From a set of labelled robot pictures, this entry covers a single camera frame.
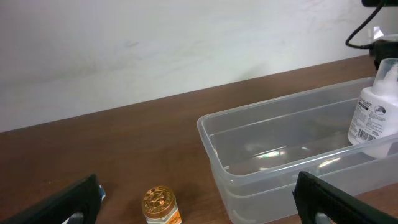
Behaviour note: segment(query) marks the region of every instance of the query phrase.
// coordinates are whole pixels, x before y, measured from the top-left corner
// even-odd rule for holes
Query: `clear plastic container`
[[[218,190],[233,223],[297,213],[300,171],[357,195],[398,182],[398,134],[352,146],[347,138],[363,78],[209,114],[198,120]],[[375,159],[363,151],[391,145]]]

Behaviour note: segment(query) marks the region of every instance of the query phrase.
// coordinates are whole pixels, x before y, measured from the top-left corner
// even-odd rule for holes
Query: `barcode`
[[[373,140],[376,138],[376,137],[372,136],[371,134],[364,132],[362,129],[359,130],[358,137],[360,137],[362,140],[365,140],[365,141],[370,141],[370,140]]]

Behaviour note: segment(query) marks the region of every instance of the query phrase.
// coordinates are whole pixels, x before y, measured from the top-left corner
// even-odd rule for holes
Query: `white wall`
[[[344,41],[372,10],[360,0],[2,0],[0,131],[364,55]],[[397,32],[397,10],[370,25]],[[366,44],[367,29],[355,41]]]

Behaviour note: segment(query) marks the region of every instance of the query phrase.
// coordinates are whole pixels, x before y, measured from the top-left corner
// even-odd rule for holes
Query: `white bottle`
[[[348,140],[356,145],[398,133],[398,58],[381,61],[372,87],[364,88],[356,105]],[[391,144],[364,151],[377,159],[388,155]]]

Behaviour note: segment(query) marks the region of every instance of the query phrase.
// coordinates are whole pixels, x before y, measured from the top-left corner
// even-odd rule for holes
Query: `gold lid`
[[[168,187],[158,186],[148,190],[142,201],[142,211],[148,218],[162,218],[174,208],[175,197]]]

